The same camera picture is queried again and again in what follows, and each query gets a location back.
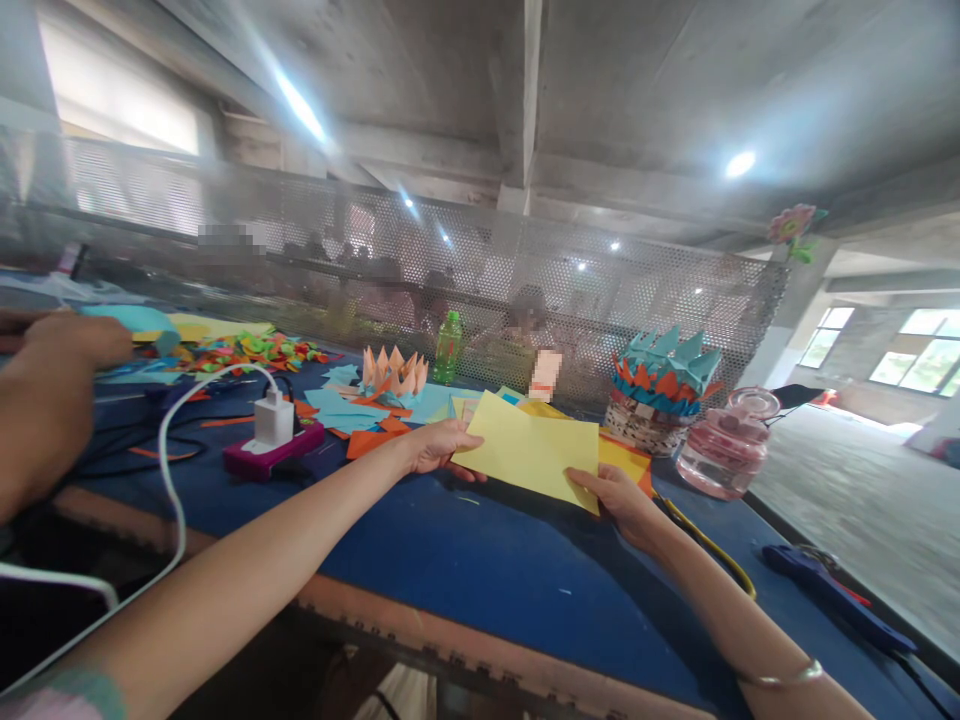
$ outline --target perforated metal screen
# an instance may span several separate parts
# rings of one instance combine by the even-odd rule
[[[458,310],[463,375],[526,390],[535,348],[555,347],[556,396],[585,409],[606,403],[614,352],[675,324],[706,331],[723,351],[717,378],[735,387],[786,283],[780,265],[335,181],[52,136],[10,143],[38,251],[81,239],[91,267],[131,289],[431,358]]]

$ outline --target blue table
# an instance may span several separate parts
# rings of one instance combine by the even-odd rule
[[[358,361],[348,355],[338,364]],[[319,387],[329,367],[310,365],[291,379],[299,392]],[[98,395],[130,394],[136,387],[100,386]],[[246,385],[189,404],[177,419],[248,413],[260,392],[261,386]],[[147,407],[138,399],[100,404],[98,427],[137,420]],[[287,483],[236,485],[224,473],[220,449],[249,437],[252,425],[191,428],[191,437],[212,448],[173,466],[191,529],[222,537],[297,492]],[[328,436],[307,457],[315,477],[345,463],[345,446]],[[100,469],[143,461],[128,453]],[[939,718],[899,667],[763,565],[760,548],[783,540],[750,508],[687,490],[669,465],[655,471],[657,489],[750,575],[761,606],[870,712],[890,720]],[[97,517],[100,500],[109,510],[103,517]],[[134,535],[144,517],[171,516],[157,471],[80,482],[57,504],[68,515]],[[129,508],[133,519],[118,519],[118,508]],[[347,533],[319,572],[303,604],[376,634],[396,628],[408,650],[455,651],[450,659],[456,665],[489,675],[491,682],[556,695],[560,703],[576,702],[601,716],[639,717],[638,706],[644,712],[673,708],[675,717],[698,716],[682,706],[723,718],[750,716],[733,674],[663,573],[609,524],[572,505],[497,481],[468,485],[444,471],[408,477]],[[326,600],[332,604],[324,609]],[[362,613],[351,614],[354,603],[364,604],[366,624],[355,619]],[[378,609],[370,610],[371,603]],[[370,618],[371,612],[382,617]],[[383,628],[371,628],[371,620]],[[440,636],[474,647],[444,648]],[[489,661],[491,652],[502,665]],[[557,687],[574,680],[576,692]],[[664,705],[650,705],[651,698],[665,698]]]

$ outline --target green bottle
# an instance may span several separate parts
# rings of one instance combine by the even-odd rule
[[[460,341],[463,340],[463,327],[460,325],[460,313],[451,310],[440,326],[437,338],[437,360],[433,364],[433,381],[440,385],[449,385],[457,374],[457,360],[460,359]]]

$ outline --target ceiling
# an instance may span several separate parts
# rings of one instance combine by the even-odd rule
[[[960,154],[953,0],[70,1],[302,132],[282,72],[353,182],[735,251],[813,202],[832,276],[960,267],[960,162],[923,174]]]

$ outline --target glass jar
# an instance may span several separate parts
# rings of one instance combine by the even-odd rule
[[[740,388],[723,410],[711,408],[690,428],[677,470],[690,485],[721,500],[747,491],[767,459],[770,430],[764,424],[780,412],[780,401],[760,387]]]

